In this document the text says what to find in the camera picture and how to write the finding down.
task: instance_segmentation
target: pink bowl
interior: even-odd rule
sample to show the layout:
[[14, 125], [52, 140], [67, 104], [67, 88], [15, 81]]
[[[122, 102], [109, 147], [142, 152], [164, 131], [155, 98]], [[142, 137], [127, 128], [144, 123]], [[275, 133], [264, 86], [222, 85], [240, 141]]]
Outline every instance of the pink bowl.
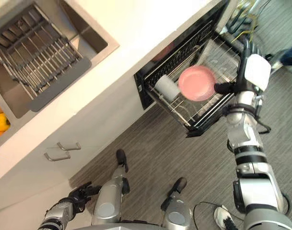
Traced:
[[191, 66], [179, 78], [181, 93], [191, 101], [204, 101], [214, 93], [214, 73], [205, 66]]

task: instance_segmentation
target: white cup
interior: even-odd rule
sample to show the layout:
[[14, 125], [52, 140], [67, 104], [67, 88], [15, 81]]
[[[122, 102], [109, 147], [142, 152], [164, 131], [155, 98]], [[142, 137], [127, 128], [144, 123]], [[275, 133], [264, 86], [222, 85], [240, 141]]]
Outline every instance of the white cup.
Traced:
[[177, 84], [168, 78], [166, 74], [157, 81], [154, 88], [169, 102], [172, 102], [180, 93]]

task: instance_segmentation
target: open dishwasher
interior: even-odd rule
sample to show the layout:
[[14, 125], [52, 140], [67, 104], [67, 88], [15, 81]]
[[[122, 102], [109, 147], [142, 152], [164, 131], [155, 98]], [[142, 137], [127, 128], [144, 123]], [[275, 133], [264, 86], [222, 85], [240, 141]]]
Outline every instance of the open dishwasher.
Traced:
[[233, 94], [214, 94], [207, 100], [195, 102], [180, 93], [169, 101], [154, 86], [164, 74], [177, 82], [181, 73], [193, 65], [210, 68], [217, 83], [236, 79], [240, 48], [215, 32], [227, 4], [222, 1], [216, 5], [134, 76], [143, 108], [156, 101], [187, 129], [187, 137], [201, 136], [217, 122]]

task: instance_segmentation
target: white cabinet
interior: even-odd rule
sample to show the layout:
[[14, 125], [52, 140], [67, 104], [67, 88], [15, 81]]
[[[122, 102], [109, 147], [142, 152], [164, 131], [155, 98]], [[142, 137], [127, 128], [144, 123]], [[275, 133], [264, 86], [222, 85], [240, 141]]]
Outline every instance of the white cabinet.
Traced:
[[[133, 77], [105, 90], [0, 178], [0, 209], [71, 178], [143, 113]], [[66, 156], [58, 142], [81, 149], [69, 151], [70, 159], [47, 160], [45, 153]]]

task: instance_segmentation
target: silver handle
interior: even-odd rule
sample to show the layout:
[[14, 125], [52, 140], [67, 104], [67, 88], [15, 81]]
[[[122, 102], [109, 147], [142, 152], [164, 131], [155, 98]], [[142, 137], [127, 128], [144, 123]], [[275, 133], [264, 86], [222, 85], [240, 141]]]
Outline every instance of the silver handle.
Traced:
[[58, 146], [59, 146], [60, 149], [63, 150], [63, 151], [80, 150], [80, 149], [81, 149], [80, 144], [79, 144], [78, 142], [75, 143], [75, 144], [77, 145], [77, 147], [75, 147], [75, 148], [68, 148], [68, 149], [64, 148], [64, 147], [61, 145], [60, 142], [58, 143]]
[[66, 160], [66, 159], [70, 159], [71, 156], [69, 154], [69, 152], [65, 152], [65, 154], [67, 155], [67, 157], [60, 157], [60, 158], [51, 158], [47, 153], [44, 154], [44, 156], [48, 159], [48, 161], [61, 161], [61, 160]]

